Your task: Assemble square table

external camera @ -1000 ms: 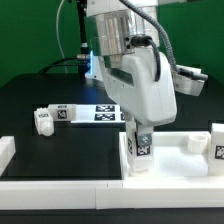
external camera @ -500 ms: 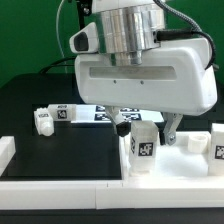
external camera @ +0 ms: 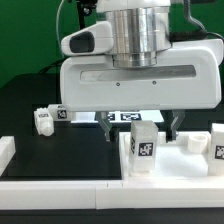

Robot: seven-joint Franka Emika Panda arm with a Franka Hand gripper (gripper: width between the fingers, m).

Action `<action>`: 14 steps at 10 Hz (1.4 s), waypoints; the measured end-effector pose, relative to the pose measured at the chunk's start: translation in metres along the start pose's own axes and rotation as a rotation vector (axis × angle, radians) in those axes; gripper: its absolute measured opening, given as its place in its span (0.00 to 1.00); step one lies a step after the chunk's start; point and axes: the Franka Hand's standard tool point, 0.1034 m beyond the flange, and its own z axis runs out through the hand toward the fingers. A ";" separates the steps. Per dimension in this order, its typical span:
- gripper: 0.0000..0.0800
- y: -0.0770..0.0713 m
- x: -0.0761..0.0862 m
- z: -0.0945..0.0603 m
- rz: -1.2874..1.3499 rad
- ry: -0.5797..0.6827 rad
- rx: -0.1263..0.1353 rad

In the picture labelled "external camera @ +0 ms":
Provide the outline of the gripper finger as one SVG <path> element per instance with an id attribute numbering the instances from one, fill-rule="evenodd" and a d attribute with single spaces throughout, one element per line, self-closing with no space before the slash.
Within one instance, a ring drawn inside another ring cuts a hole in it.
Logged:
<path id="1" fill-rule="evenodd" d="M 166 141 L 175 141 L 177 130 L 185 118 L 184 110 L 172 110 L 166 112 Z"/>
<path id="2" fill-rule="evenodd" d="M 96 120 L 105 132 L 105 138 L 107 142 L 116 142 L 118 136 L 118 129 L 114 127 L 108 120 L 107 112 L 97 112 Z"/>

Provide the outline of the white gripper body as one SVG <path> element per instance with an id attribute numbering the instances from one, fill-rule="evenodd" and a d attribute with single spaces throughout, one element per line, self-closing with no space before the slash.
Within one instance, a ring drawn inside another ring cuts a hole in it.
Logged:
<path id="1" fill-rule="evenodd" d="M 176 42 L 150 67 L 118 69 L 109 51 L 111 25 L 99 22 L 62 39 L 68 57 L 60 71 L 62 105 L 69 111 L 214 108 L 221 101 L 223 41 Z"/>

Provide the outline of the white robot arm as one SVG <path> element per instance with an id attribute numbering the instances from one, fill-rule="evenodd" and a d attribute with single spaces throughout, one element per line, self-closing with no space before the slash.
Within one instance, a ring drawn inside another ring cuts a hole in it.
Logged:
<path id="1" fill-rule="evenodd" d="M 224 40 L 192 19 L 195 30 L 172 33 L 169 8 L 190 0 L 86 0 L 102 20 L 64 37 L 60 71 L 63 106 L 94 112 L 106 138 L 112 111 L 159 110 L 172 141 L 189 109 L 221 100 Z"/>

